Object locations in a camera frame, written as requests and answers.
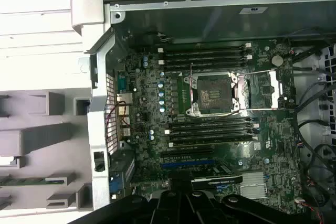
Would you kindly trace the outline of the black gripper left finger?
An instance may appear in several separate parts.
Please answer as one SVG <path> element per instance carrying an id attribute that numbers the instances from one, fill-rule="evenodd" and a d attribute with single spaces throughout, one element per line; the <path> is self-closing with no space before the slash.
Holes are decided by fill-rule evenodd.
<path id="1" fill-rule="evenodd" d="M 169 188 L 157 190 L 150 199 L 131 195 L 80 217 L 71 223 L 179 223 L 189 181 L 171 179 Z"/>

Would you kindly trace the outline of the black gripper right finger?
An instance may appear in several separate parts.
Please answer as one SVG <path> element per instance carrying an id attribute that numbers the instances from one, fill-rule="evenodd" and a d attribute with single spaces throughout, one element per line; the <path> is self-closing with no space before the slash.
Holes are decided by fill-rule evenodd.
<path id="1" fill-rule="evenodd" d="M 191 223 L 306 223 L 303 214 L 286 214 L 241 195 L 218 202 L 195 190 L 189 180 L 182 180 L 182 196 L 182 213 Z"/>

